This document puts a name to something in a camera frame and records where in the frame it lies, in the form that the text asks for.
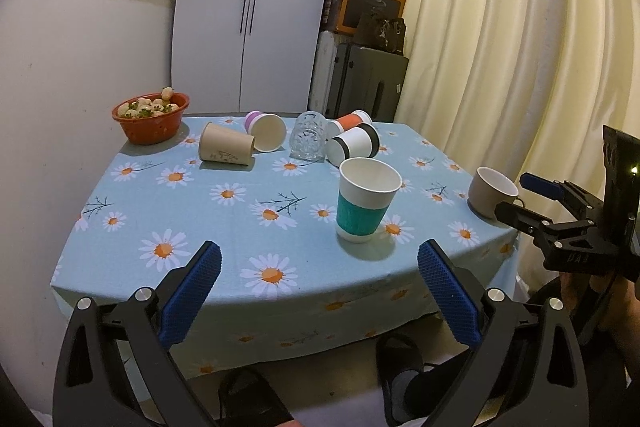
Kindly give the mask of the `person's right hand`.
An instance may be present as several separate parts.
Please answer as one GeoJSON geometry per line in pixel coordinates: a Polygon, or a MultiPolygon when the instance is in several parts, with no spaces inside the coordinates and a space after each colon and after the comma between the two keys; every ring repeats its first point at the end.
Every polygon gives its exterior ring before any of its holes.
{"type": "Polygon", "coordinates": [[[599,315],[594,328],[611,337],[631,373],[639,364],[639,300],[623,277],[560,273],[561,297],[571,317],[599,315]]]}

